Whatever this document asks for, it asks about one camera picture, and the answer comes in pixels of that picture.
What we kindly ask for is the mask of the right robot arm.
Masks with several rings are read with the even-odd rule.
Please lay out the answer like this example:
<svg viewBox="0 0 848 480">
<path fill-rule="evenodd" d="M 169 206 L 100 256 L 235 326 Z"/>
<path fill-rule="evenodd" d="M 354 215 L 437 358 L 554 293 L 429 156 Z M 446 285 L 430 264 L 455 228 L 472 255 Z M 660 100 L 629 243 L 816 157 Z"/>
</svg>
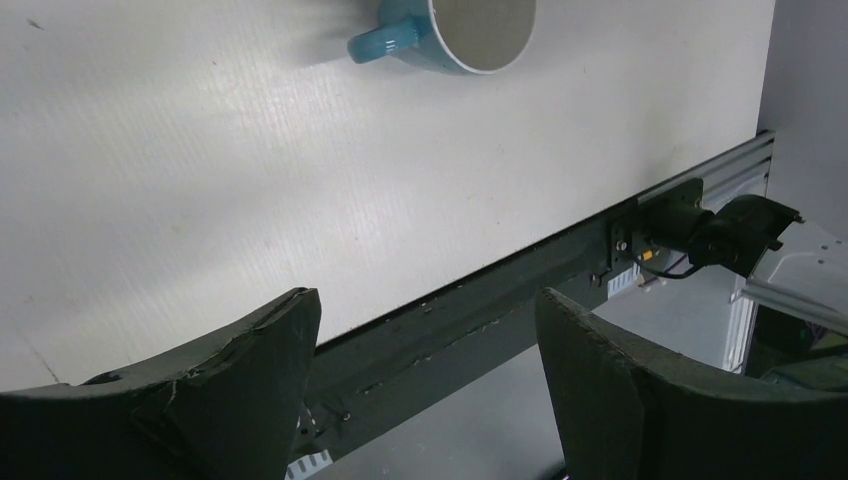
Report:
<svg viewBox="0 0 848 480">
<path fill-rule="evenodd" d="M 847 242 L 797 210 L 752 194 L 718 212 L 656 200 L 640 213 L 637 231 L 653 246 L 686 255 L 693 272 L 720 266 L 744 278 L 744 297 L 847 331 Z"/>
</svg>

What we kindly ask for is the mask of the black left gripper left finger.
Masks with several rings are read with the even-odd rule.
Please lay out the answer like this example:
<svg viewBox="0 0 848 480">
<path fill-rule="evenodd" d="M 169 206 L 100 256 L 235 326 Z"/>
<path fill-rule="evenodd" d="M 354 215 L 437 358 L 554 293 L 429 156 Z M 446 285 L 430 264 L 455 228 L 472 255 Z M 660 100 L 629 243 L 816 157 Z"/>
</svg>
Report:
<svg viewBox="0 0 848 480">
<path fill-rule="evenodd" d="M 5 479 L 281 479 L 321 320 L 291 290 L 245 317 L 82 384 L 1 396 Z"/>
</svg>

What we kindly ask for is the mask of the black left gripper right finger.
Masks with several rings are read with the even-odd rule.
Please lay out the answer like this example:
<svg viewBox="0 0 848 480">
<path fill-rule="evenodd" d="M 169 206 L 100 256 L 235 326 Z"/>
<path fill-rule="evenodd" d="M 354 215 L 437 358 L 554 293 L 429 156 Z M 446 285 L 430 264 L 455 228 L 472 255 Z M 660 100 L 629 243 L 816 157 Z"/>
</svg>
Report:
<svg viewBox="0 0 848 480">
<path fill-rule="evenodd" d="M 847 397 L 688 358 L 546 288 L 537 344 L 573 479 L 843 479 Z"/>
</svg>

